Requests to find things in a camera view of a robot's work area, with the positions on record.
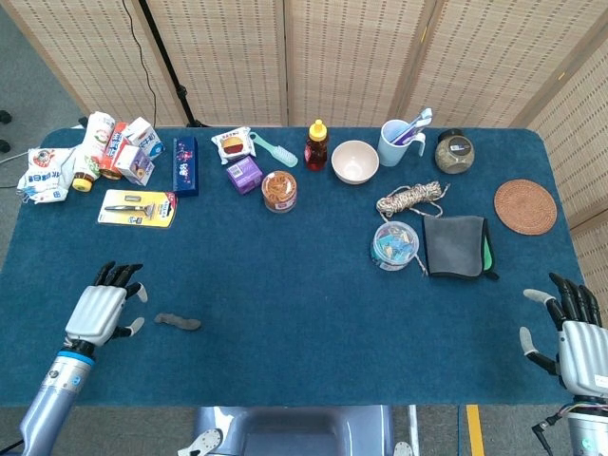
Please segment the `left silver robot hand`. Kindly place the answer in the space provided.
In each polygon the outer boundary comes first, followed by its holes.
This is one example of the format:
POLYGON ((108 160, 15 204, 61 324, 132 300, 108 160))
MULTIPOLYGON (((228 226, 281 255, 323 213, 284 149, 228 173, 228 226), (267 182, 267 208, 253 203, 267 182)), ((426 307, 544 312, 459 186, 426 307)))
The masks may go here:
POLYGON ((130 282, 142 267, 139 263, 116 265, 114 261, 101 267, 93 283, 82 292, 66 323, 64 347, 67 350, 91 355, 95 347, 112 339, 131 337, 143 327, 142 316, 128 326, 119 325, 129 298, 136 296, 142 303, 148 299, 141 282, 130 282))

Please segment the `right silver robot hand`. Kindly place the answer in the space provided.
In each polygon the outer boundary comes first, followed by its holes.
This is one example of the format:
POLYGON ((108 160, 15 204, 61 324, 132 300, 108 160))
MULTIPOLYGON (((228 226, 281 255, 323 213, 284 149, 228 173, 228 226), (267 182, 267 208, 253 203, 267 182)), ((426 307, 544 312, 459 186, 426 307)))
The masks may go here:
POLYGON ((542 354, 526 327, 519 330, 523 355, 552 376, 577 397, 607 399, 607 329, 599 303, 586 286, 555 273, 549 275, 559 295, 525 289, 523 295, 538 302, 549 313, 557 331, 555 358, 542 354))

